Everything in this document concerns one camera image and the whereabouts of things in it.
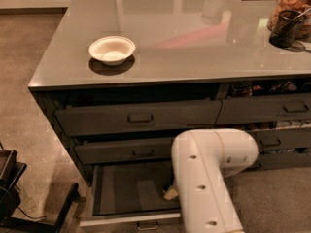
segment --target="white bowl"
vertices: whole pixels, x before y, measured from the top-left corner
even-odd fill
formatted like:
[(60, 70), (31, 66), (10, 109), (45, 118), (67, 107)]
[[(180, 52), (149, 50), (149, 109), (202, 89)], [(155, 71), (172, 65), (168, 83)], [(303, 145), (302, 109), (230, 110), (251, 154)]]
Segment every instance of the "white bowl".
[(108, 36), (95, 41), (88, 51), (94, 59), (117, 66), (134, 53), (135, 44), (122, 36)]

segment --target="metal drawer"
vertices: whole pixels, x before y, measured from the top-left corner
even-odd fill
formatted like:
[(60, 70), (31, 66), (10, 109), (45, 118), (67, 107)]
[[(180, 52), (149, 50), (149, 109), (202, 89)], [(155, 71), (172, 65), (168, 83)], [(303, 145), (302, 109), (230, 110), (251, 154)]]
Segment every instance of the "metal drawer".
[(215, 124), (220, 106), (220, 101), (191, 100), (68, 107), (55, 115), (67, 136), (81, 136)]
[(95, 166), (93, 207), (80, 226), (97, 232), (180, 223), (179, 201), (162, 198), (171, 176), (170, 161)]
[(171, 138), (84, 143), (75, 147), (83, 164), (170, 158)]
[(311, 157), (296, 152), (260, 154), (254, 167), (257, 171), (311, 167)]
[(228, 98), (217, 124), (242, 124), (311, 118), (311, 94)]
[(311, 128), (262, 130), (255, 138), (260, 150), (311, 148)]

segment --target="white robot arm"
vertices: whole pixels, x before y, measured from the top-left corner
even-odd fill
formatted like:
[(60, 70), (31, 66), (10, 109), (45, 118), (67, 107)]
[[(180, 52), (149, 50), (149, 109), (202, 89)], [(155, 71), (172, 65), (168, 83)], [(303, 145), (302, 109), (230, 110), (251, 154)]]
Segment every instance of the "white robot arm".
[(258, 146), (236, 129), (189, 130), (177, 136), (172, 161), (187, 233), (243, 232), (224, 178), (251, 166)]

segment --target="glass jar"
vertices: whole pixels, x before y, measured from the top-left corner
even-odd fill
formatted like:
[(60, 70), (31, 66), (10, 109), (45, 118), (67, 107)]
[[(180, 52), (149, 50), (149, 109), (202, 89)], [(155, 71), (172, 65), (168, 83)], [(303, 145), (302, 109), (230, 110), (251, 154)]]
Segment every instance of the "glass jar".
[[(304, 12), (306, 9), (311, 7), (311, 0), (277, 0), (277, 6), (274, 9), (269, 22), (268, 28), (272, 30), (275, 25), (278, 15), (281, 11), (284, 10), (294, 10), (298, 12)], [(306, 14), (309, 18), (311, 18), (311, 13)], [(299, 31), (297, 38), (308, 38), (311, 36), (311, 21), (310, 19), (304, 23), (301, 30)]]

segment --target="cabinet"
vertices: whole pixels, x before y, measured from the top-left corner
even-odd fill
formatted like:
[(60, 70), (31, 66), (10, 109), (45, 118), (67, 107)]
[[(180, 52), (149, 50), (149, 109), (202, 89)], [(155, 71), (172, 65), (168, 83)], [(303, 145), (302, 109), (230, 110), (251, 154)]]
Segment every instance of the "cabinet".
[(310, 166), (303, 150), (311, 148), (311, 90), (233, 97), (231, 85), (178, 83), (46, 93), (42, 104), (47, 118), (58, 125), (92, 185), (83, 229), (181, 223), (178, 200), (164, 200), (162, 189), (173, 179), (174, 137), (188, 129), (245, 129), (259, 145), (263, 169)]
[[(311, 165), (305, 151), (311, 148), (310, 43), (303, 42), (301, 52), (268, 44), (264, 23), (274, 6), (72, 1), (29, 89), (92, 186), (89, 215), (81, 221), (85, 231), (180, 223), (179, 205), (163, 201), (162, 187), (172, 179), (171, 143), (188, 129), (245, 129), (259, 144), (260, 161)], [(209, 8), (219, 10), (211, 15)], [(235, 23), (242, 20), (243, 34)], [(93, 65), (88, 47), (112, 34), (130, 38), (136, 52), (119, 67)], [(279, 79), (298, 80), (298, 90), (230, 92), (235, 82)], [(292, 151), (286, 161), (275, 153)]]

